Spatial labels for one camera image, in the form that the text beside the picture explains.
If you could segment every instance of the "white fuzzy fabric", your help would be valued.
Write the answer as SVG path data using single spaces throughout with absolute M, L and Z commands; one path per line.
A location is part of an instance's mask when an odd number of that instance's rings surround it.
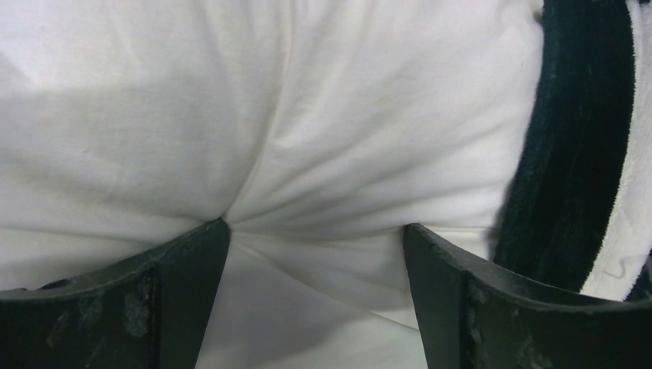
M 652 248 L 652 6 L 628 3 L 636 56 L 636 90 L 627 156 L 609 226 L 581 293 L 625 299 Z
M 0 289 L 222 215 L 199 368 L 423 368 L 399 227 L 486 256 L 533 0 L 0 1 Z

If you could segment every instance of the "black strap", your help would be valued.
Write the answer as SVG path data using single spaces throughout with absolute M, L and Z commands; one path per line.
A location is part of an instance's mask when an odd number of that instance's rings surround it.
M 579 291 L 607 229 L 634 103 L 634 44 L 620 0 L 546 0 L 537 100 L 494 261 Z
M 213 221 L 100 271 L 0 292 L 0 367 L 194 368 L 229 239 Z
M 647 369 L 652 301 L 553 288 L 457 248 L 418 224 L 405 264 L 431 369 Z

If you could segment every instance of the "black trim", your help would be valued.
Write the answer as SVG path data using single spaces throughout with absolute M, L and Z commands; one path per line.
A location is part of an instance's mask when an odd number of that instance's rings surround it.
M 494 261 L 579 291 L 627 152 L 634 43 L 625 1 L 547 0 L 537 101 Z

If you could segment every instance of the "white fleece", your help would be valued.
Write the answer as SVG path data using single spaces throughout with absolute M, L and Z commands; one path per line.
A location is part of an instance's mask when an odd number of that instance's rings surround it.
M 0 0 L 0 289 L 224 216 L 198 368 L 424 368 L 399 228 L 487 256 L 540 11 Z

